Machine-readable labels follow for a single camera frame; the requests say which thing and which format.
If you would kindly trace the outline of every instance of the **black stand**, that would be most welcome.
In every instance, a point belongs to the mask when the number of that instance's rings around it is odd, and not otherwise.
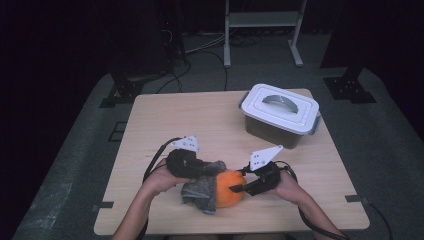
[[[371,93],[366,92],[358,81],[362,66],[348,67],[342,77],[324,78],[327,88],[335,100],[350,100],[352,103],[375,103]]]

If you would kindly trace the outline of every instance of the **human hand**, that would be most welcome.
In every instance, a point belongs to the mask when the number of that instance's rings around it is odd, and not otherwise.
[[[286,171],[281,171],[280,177],[278,185],[264,194],[274,194],[296,205],[310,198],[310,195]]]
[[[194,182],[194,179],[177,178],[166,168],[166,159],[162,159],[150,176],[144,181],[142,187],[153,193],[155,196],[161,192],[175,187],[179,183]]]

